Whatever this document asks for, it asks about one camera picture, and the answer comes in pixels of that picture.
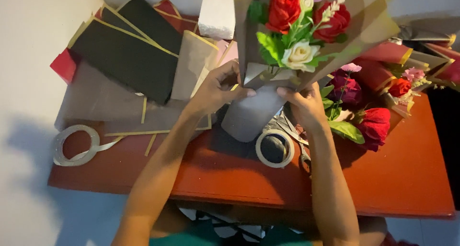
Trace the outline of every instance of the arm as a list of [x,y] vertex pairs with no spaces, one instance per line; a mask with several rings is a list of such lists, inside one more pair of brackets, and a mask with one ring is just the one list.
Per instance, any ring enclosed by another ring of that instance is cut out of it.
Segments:
[[227,102],[255,95],[254,90],[240,86],[226,91],[227,87],[221,83],[238,73],[238,63],[230,61],[208,74],[132,187],[113,246],[148,244],[150,230],[171,193],[185,149],[199,120]]
[[291,102],[294,117],[308,132],[313,214],[321,239],[325,246],[358,245],[357,214],[335,151],[318,84],[302,92],[303,96],[278,88],[278,94]]

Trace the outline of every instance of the hand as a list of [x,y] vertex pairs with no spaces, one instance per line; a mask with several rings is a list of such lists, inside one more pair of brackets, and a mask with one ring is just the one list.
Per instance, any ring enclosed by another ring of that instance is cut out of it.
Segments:
[[292,114],[307,131],[316,132],[327,126],[327,117],[324,113],[317,82],[306,87],[300,93],[283,87],[279,87],[277,93],[291,103]]
[[204,116],[216,112],[225,103],[256,96],[253,89],[241,85],[240,68],[236,59],[209,72],[187,105],[193,113]]

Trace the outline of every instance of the fingernail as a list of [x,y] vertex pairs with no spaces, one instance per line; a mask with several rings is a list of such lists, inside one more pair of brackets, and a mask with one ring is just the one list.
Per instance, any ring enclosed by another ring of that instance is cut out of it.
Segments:
[[284,96],[284,95],[286,95],[287,90],[286,90],[286,88],[278,87],[278,89],[276,89],[276,92],[278,93],[279,96]]
[[248,97],[254,97],[254,96],[256,96],[256,95],[257,95],[257,93],[256,93],[256,91],[253,90],[253,89],[250,89],[250,90],[247,91],[247,96],[248,96]]

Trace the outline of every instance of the tape roll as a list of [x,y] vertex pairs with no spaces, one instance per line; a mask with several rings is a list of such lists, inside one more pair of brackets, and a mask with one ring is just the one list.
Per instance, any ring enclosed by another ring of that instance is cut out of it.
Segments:
[[[282,162],[280,162],[280,163],[270,162],[262,155],[260,145],[262,144],[262,140],[267,135],[280,135],[280,136],[282,136],[284,138],[284,140],[286,140],[288,142],[288,145],[289,145],[289,151],[287,153],[288,155],[286,156],[286,158]],[[256,154],[257,154],[257,157],[259,158],[259,160],[263,164],[267,165],[268,167],[284,168],[286,165],[288,165],[292,161],[292,158],[294,157],[294,143],[292,142],[292,139],[290,138],[290,136],[287,135],[285,132],[277,130],[277,129],[270,129],[270,130],[267,130],[267,131],[263,132],[259,136],[259,138],[257,138],[257,141],[256,141]]]

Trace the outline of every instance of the person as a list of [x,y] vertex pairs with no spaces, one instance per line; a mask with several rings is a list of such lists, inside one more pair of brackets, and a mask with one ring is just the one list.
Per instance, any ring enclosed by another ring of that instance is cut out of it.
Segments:
[[[199,120],[227,102],[256,95],[256,91],[241,85],[230,89],[237,80],[241,82],[236,60],[210,71],[137,178],[112,246],[213,246],[221,243],[210,222],[191,221],[168,201],[168,197]],[[291,103],[295,119],[307,131],[312,166],[312,213],[233,206],[226,214],[239,221],[286,227],[284,230],[274,227],[261,245],[380,245],[386,235],[385,220],[360,217],[358,222],[318,84],[308,86],[301,93],[286,88],[278,88],[277,92]],[[293,239],[299,235],[287,227],[305,233],[300,240]]]

